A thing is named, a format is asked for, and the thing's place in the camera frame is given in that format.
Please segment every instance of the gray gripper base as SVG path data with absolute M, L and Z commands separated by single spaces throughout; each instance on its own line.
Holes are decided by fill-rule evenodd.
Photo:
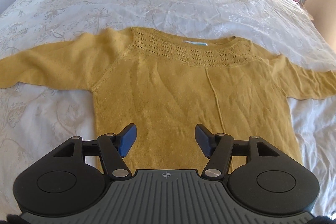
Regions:
M 195 170 L 138 170 L 132 179 L 113 182 L 81 213 L 21 217 L 31 224 L 304 224 L 313 218 L 308 212 L 284 218 L 250 212 L 220 182 L 204 180 Z

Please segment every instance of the sweater sleeve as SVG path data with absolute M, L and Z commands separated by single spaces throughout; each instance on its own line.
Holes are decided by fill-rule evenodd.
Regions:
M 336 71 L 304 69 L 291 63 L 284 55 L 278 55 L 269 64 L 275 83 L 287 97 L 304 100 L 336 95 Z
M 53 89 L 91 90 L 132 41 L 131 29 L 85 33 L 75 41 L 49 43 L 0 60 L 0 88 L 17 82 Z

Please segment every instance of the lace knit pattern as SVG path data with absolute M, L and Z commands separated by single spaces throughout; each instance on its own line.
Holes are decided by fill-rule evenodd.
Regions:
M 231 47 L 208 50 L 194 48 L 185 42 L 185 46 L 162 40 L 154 33 L 142 28 L 132 28 L 133 43 L 131 49 L 146 55 L 170 59 L 185 65 L 196 67 L 236 67 L 250 62 L 257 57 L 252 54 L 251 42 L 242 39 Z

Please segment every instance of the white duvet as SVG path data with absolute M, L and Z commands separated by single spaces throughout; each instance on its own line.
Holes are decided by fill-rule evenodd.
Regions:
M 236 35 L 305 68 L 336 69 L 335 53 L 289 0 L 17 0 L 0 15 L 0 58 L 128 26 L 199 38 Z M 313 214 L 330 215 L 336 210 L 336 97 L 288 102 L 304 165 L 321 186 Z M 0 219 L 20 213 L 12 194 L 16 176 L 73 135 L 95 137 L 89 92 L 25 84 L 0 90 Z

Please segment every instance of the round black disc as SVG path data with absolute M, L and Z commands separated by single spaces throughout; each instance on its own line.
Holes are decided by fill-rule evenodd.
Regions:
M 271 170 L 257 176 L 257 182 L 261 188 L 273 193 L 285 193 L 296 185 L 295 178 L 286 172 Z
M 13 185 L 20 209 L 42 216 L 78 213 L 95 203 L 104 189 L 100 171 L 83 162 L 69 162 L 66 157 L 32 165 Z
M 51 171 L 37 180 L 37 186 L 47 193 L 62 193 L 76 184 L 75 175 L 64 171 Z
M 276 158 L 260 157 L 234 170 L 227 182 L 231 194 L 245 207 L 264 214 L 311 210 L 320 189 L 316 177 L 290 158 L 281 162 Z

